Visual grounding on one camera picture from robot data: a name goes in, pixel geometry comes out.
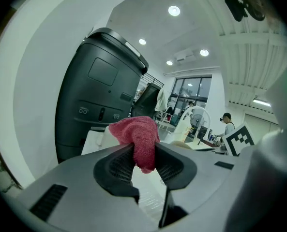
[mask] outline curved white wall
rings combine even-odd
[[[56,166],[54,122],[67,67],[123,0],[27,0],[0,39],[0,152],[26,187]]]

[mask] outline man wearing cap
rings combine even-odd
[[[235,130],[235,125],[231,122],[230,113],[224,113],[223,117],[220,118],[220,121],[223,121],[226,124],[225,133],[218,135],[218,137],[222,137],[224,135],[230,134]]]

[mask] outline recessed ceiling light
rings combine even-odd
[[[139,40],[139,43],[140,43],[140,44],[146,44],[147,42],[146,42],[144,39],[140,39],[140,40]]]
[[[209,52],[207,50],[201,50],[200,55],[206,57],[207,55],[209,55]]]
[[[258,99],[254,99],[253,102],[271,107],[271,105],[268,102],[261,101],[261,100],[258,100]]]
[[[172,16],[178,16],[180,14],[180,9],[177,6],[170,6],[168,12]]]

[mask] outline pink towel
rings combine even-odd
[[[134,161],[143,173],[155,168],[155,142],[160,142],[157,126],[150,117],[125,118],[109,125],[109,130],[120,144],[134,143]]]

